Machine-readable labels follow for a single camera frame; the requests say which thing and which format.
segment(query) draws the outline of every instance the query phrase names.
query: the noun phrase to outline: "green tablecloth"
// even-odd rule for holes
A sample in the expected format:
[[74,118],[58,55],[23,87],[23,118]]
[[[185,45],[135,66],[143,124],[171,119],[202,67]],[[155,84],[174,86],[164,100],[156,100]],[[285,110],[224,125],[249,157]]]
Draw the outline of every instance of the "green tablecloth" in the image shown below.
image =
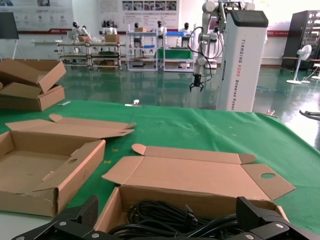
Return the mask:
[[0,110],[0,133],[4,123],[49,120],[51,113],[65,117],[137,123],[135,131],[120,138],[107,139],[104,162],[77,193],[69,206],[82,204],[98,194],[100,211],[114,184],[101,178],[121,157],[134,155],[131,145],[190,148],[249,153],[257,163],[268,164],[296,186],[296,190],[276,200],[289,220],[320,234],[320,152],[308,145],[282,122],[257,113],[200,110],[192,108],[144,106],[76,101],[53,106],[44,112]]
[[[165,59],[192,59],[193,53],[190,50],[166,49]],[[158,49],[158,59],[164,59],[164,49]]]

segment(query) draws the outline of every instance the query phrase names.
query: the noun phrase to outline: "white fan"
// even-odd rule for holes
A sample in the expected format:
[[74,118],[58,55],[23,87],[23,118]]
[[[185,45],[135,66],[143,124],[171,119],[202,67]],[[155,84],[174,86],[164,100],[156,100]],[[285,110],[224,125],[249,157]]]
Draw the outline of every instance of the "white fan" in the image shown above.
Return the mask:
[[[320,68],[320,64],[318,64],[318,63],[315,63],[313,66],[316,67],[316,70],[318,70],[318,68]],[[313,80],[320,80],[320,71],[318,73],[318,76],[312,76],[311,78]]]
[[305,45],[302,49],[298,50],[297,54],[299,55],[299,57],[298,57],[298,64],[296,66],[296,70],[294,73],[294,78],[293,80],[287,80],[286,82],[288,84],[302,84],[302,83],[309,84],[310,83],[306,79],[299,81],[297,76],[298,76],[301,60],[307,60],[310,57],[311,51],[312,51],[311,45]]

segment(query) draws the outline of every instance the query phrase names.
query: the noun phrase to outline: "poster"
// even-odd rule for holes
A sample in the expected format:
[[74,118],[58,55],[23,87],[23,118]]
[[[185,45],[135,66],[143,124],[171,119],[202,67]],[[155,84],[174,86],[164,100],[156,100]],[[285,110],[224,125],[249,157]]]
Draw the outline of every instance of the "poster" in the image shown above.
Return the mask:
[[63,34],[72,28],[72,0],[0,0],[0,12],[12,12],[24,34]]
[[128,31],[128,24],[133,29],[135,23],[139,23],[147,31],[154,31],[157,22],[161,21],[168,30],[178,30],[179,3],[180,0],[99,0],[101,29],[103,22],[109,21],[117,28],[118,33]]

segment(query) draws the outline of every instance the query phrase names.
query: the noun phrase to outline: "cardboard box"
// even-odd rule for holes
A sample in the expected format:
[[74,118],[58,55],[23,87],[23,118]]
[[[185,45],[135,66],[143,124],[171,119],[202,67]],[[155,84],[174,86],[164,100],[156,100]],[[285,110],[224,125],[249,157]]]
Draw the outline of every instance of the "cardboard box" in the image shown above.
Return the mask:
[[136,28],[134,29],[134,31],[135,31],[136,33],[146,33],[146,32],[147,32],[147,29],[146,29],[145,27],[136,27]]
[[[134,144],[141,156],[123,157],[104,176],[120,184],[95,225],[108,232],[125,223],[128,209],[142,200],[164,201],[198,216],[236,213],[236,198],[246,197],[260,208],[287,218],[273,200],[295,189],[265,164],[250,164],[251,154],[236,154]],[[273,174],[273,178],[262,178]]]
[[118,34],[104,35],[106,43],[120,43],[120,36]]
[[12,60],[0,62],[0,108],[43,111],[65,99],[56,82],[66,73],[55,60]]
[[90,43],[90,37],[88,36],[78,36],[79,42]]
[[6,123],[0,135],[0,210],[55,216],[104,159],[105,140],[134,124],[51,114]]

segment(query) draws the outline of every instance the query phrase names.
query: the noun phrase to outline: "metal rack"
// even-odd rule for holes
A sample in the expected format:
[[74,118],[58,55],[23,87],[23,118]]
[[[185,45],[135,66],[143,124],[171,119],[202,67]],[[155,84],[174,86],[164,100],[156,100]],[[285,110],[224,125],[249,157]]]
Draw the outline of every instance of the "metal rack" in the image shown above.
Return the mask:
[[[89,62],[90,62],[90,68],[98,67],[98,68],[119,68],[122,70],[121,67],[121,58],[125,58],[125,54],[121,54],[121,47],[126,48],[125,43],[116,43],[116,42],[89,42],[87,44],[88,52],[89,52]],[[99,53],[91,53],[91,47],[99,47],[99,48],[114,48],[116,54],[99,54]],[[95,64],[95,61],[116,61],[116,65],[97,65]]]
[[[164,37],[183,37],[184,36],[184,32],[179,32],[177,31],[176,34],[174,34],[173,32],[170,32],[170,34],[168,34],[167,32],[163,33],[165,36]],[[191,35],[190,38],[193,38],[193,41],[195,41],[195,34]],[[170,48],[168,48],[167,46],[165,46],[163,48],[163,71],[164,72],[182,72],[182,73],[193,73],[194,72],[194,68],[195,68],[195,55],[192,53],[192,58],[188,58],[188,59],[184,59],[184,58],[167,58],[166,59],[166,50],[170,50]],[[190,50],[188,48],[174,48],[174,50],[178,50],[178,51],[188,51],[190,52]],[[166,68],[166,63],[172,63],[172,62],[178,62],[178,63],[185,63],[186,68]]]
[[[141,37],[152,37],[152,38],[156,38],[158,39],[158,31],[156,32],[131,32],[131,31],[127,31],[126,32],[126,36],[127,36],[127,41],[126,41],[126,65],[127,65],[127,69],[129,71],[140,71],[140,72],[147,72],[147,71],[158,71],[158,41],[155,41],[154,47],[152,48],[146,48],[146,47],[130,47],[130,42],[131,42],[131,37],[135,37],[135,36],[141,36]],[[134,60],[134,57],[132,56],[132,52],[134,52],[135,50],[151,50],[154,49],[155,50],[155,57],[152,58],[139,58],[139,61],[143,61],[143,62],[155,62],[155,67],[152,66],[152,68],[145,68],[145,67],[131,67],[131,62]]]
[[[79,47],[81,53],[66,53],[65,47]],[[90,67],[90,53],[87,42],[57,42],[59,61],[65,66]],[[86,60],[86,64],[65,63],[64,60]]]

